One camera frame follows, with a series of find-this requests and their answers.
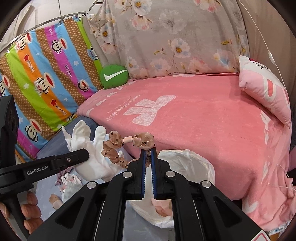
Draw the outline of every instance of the metal bolt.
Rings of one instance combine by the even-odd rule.
[[[128,177],[132,176],[132,173],[131,172],[124,172],[122,175],[123,175],[123,177],[128,178]]]
[[[211,186],[211,183],[209,181],[203,181],[202,186],[205,188],[209,188]]]
[[[89,189],[93,189],[96,187],[96,183],[95,182],[89,182],[87,185],[86,185]]]
[[[176,174],[173,171],[166,172],[167,177],[174,177]]]

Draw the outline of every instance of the white check mark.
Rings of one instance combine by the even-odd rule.
[[[105,80],[108,81],[108,80],[112,79],[113,77],[115,77],[116,75],[119,75],[119,74],[121,74],[121,73],[123,73],[123,72],[125,72],[125,71],[127,71],[127,70],[124,69],[124,70],[121,70],[121,71],[116,72],[116,73],[114,73],[114,74],[111,74],[111,75],[109,75],[109,76],[104,74]]]

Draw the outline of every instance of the human hand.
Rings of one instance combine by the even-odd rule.
[[[37,206],[37,204],[38,204],[38,200],[37,200],[37,197],[35,196],[35,194],[32,192],[28,192],[27,204],[23,204],[21,206],[23,215],[26,218],[29,218],[24,221],[24,226],[29,231],[30,234],[32,232],[34,232],[35,229],[37,229],[43,223],[43,220],[40,218],[41,211],[40,211],[39,207]],[[0,202],[0,210],[3,214],[3,216],[5,217],[5,219],[7,220],[7,222],[9,223],[9,225],[11,226],[11,224],[9,222],[10,213],[9,213],[7,207],[1,202]]]

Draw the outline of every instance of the green pillow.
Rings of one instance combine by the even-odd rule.
[[[119,87],[128,81],[128,71],[121,65],[108,65],[101,70],[100,81],[105,89]]]

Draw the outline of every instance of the pink pillow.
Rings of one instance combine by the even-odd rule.
[[[291,128],[290,102],[286,88],[263,64],[239,57],[239,87]]]

